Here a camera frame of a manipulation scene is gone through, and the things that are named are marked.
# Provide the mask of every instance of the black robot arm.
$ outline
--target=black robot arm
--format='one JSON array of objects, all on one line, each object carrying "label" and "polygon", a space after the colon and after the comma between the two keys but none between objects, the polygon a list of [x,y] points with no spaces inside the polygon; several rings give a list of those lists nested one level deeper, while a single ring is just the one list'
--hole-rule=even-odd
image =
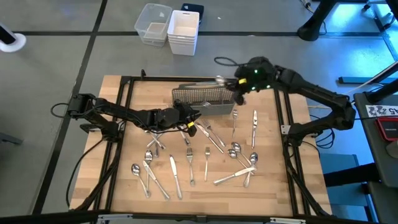
[{"label": "black robot arm", "polygon": [[101,114],[107,114],[116,118],[134,123],[138,128],[154,133],[162,133],[170,128],[177,128],[193,137],[196,127],[193,122],[201,115],[199,111],[190,106],[175,101],[173,108],[153,110],[132,110],[123,106],[110,103],[103,98],[96,98],[92,94],[77,94],[72,97],[67,113],[75,119],[86,119],[90,124],[82,124],[80,127],[87,133],[99,128],[104,140],[117,142],[119,139],[119,125],[114,121],[108,121]]},{"label": "black robot arm", "polygon": [[323,130],[330,128],[346,130],[354,125],[356,112],[349,102],[349,96],[307,82],[297,72],[273,65],[265,57],[255,57],[248,63],[239,65],[234,76],[235,80],[225,81],[224,85],[234,92],[234,99],[239,105],[244,103],[245,93],[275,88],[288,93],[298,93],[331,108],[332,112],[324,118],[291,125],[284,137],[293,146],[301,145],[303,138],[308,134],[321,134]]}]

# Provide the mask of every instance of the butter knife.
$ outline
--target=butter knife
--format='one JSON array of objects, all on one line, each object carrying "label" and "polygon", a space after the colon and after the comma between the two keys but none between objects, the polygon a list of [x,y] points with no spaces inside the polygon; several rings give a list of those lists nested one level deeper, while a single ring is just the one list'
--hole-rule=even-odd
[{"label": "butter knife", "polygon": [[163,193],[163,196],[166,200],[170,199],[170,196],[167,194],[167,192],[163,189],[163,187],[160,185],[159,181],[157,181],[155,174],[152,172],[152,169],[150,169],[149,165],[147,162],[142,161],[142,165],[144,166],[145,170],[148,172],[149,176],[152,178],[152,180],[155,181],[155,183],[157,184],[157,186],[160,188],[160,190]]},{"label": "butter knife", "polygon": [[180,184],[178,183],[178,177],[177,177],[177,167],[175,166],[175,161],[174,161],[174,158],[172,155],[170,155],[170,163],[172,165],[175,183],[177,184],[177,196],[178,196],[178,199],[182,200],[181,188],[180,188]]},{"label": "butter knife", "polygon": [[214,141],[214,139],[210,137],[209,132],[207,132],[206,129],[205,129],[199,122],[196,122],[195,125],[200,129],[200,131],[203,132],[203,134],[211,141],[211,143],[213,143],[213,145],[216,146],[216,148],[217,148],[218,150],[220,150],[220,152],[221,152],[222,154],[224,154],[224,151],[222,150],[222,148],[220,148],[220,147],[217,145],[217,143]]},{"label": "butter knife", "polygon": [[227,177],[223,177],[223,178],[221,178],[221,179],[215,180],[215,181],[213,182],[213,184],[214,184],[214,185],[219,185],[220,183],[223,183],[223,182],[225,182],[225,181],[227,181],[227,180],[229,180],[229,179],[232,179],[232,178],[234,178],[234,177],[237,177],[237,176],[240,176],[240,175],[243,175],[243,174],[247,174],[248,172],[253,171],[253,170],[257,170],[257,168],[255,168],[255,167],[249,167],[249,168],[246,168],[246,169],[243,169],[243,170],[239,170],[239,171],[237,171],[236,173],[234,173],[234,174],[232,174],[232,175],[229,175],[229,176],[227,176]]},{"label": "butter knife", "polygon": [[257,111],[253,111],[253,134],[251,138],[251,149],[254,149],[254,143],[256,139],[256,129],[257,129]]}]

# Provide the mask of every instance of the wire mesh basket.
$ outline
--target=wire mesh basket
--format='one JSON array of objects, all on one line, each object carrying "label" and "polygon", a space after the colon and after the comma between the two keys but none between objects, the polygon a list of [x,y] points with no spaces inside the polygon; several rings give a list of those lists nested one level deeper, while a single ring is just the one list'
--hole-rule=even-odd
[{"label": "wire mesh basket", "polygon": [[172,98],[188,103],[204,116],[230,114],[234,107],[233,92],[216,82],[181,84],[172,90]]}]

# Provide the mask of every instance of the wooden board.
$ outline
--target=wooden board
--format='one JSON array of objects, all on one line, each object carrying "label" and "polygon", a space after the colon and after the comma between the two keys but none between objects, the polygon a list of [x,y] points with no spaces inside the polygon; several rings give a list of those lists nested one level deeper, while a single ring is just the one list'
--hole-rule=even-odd
[{"label": "wooden board", "polygon": [[[115,102],[119,81],[119,76],[105,76],[99,97]],[[135,110],[165,108],[171,102],[171,89],[178,87],[179,84],[176,82],[134,82],[131,108]],[[152,179],[149,182],[152,197],[145,198],[138,178],[131,173],[131,165],[133,163],[139,164],[141,177],[146,181],[146,172],[142,166],[142,160],[144,159],[146,145],[152,138],[132,123],[128,123],[111,210],[126,213],[292,216],[274,92],[273,90],[263,90],[259,93],[248,94],[245,97],[247,105],[235,107],[239,116],[236,122],[234,139],[232,139],[232,115],[208,116],[201,119],[207,119],[214,131],[227,144],[227,147],[223,148],[225,152],[230,148],[233,140],[240,143],[243,153],[247,157],[253,151],[259,154],[259,161],[256,164],[257,171],[251,177],[248,188],[243,187],[245,175],[219,186],[213,185],[214,180],[230,175],[243,167],[237,160],[230,158],[228,153],[221,154],[200,130],[194,138],[189,138],[193,149],[193,173],[196,182],[196,186],[191,187],[186,158],[187,147],[180,133],[167,133],[159,139],[166,145],[166,150],[160,149],[159,158],[154,159],[150,166],[171,199],[165,201]],[[309,121],[305,98],[299,95],[291,95],[290,100],[295,121],[301,123]],[[251,149],[253,110],[257,110],[258,113],[254,150]],[[91,133],[87,140],[86,150],[100,138],[100,133]],[[313,139],[308,138],[306,141],[315,144]],[[97,183],[105,145],[105,142],[101,143],[98,148],[83,159],[71,208],[79,206]],[[205,182],[205,147],[207,146],[211,149],[211,155],[208,164],[208,181]],[[323,209],[331,213],[318,152],[311,146],[303,144],[300,146],[300,153],[308,189]],[[176,185],[169,161],[170,154],[174,156],[177,164],[183,200],[177,198]],[[104,207],[106,192],[107,187],[104,189],[101,208]],[[298,188],[296,188],[296,194],[299,202],[298,207],[302,213],[301,196]]]}]

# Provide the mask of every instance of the white plastic container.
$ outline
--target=white plastic container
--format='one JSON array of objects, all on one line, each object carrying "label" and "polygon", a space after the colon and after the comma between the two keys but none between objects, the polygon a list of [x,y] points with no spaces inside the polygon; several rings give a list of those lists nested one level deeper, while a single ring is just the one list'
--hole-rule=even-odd
[{"label": "white plastic container", "polygon": [[199,12],[174,10],[167,30],[173,54],[195,54],[199,28]]},{"label": "white plastic container", "polygon": [[142,42],[163,47],[167,39],[171,15],[171,7],[161,4],[146,4],[134,25]]}]

